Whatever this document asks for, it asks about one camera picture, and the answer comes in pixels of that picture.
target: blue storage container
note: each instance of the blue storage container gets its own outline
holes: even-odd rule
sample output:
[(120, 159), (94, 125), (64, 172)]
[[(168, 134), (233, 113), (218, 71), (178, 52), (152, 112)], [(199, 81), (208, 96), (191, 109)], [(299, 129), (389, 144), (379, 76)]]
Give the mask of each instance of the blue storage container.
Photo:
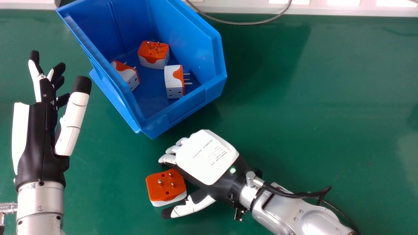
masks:
[[(90, 76), (136, 133), (154, 139), (221, 95), (221, 36), (181, 0), (78, 0), (56, 11), (86, 52)], [(143, 40), (168, 43), (168, 64), (191, 73), (183, 98), (167, 99), (163, 70), (140, 66)], [(137, 67), (133, 92), (110, 65), (115, 59)]]

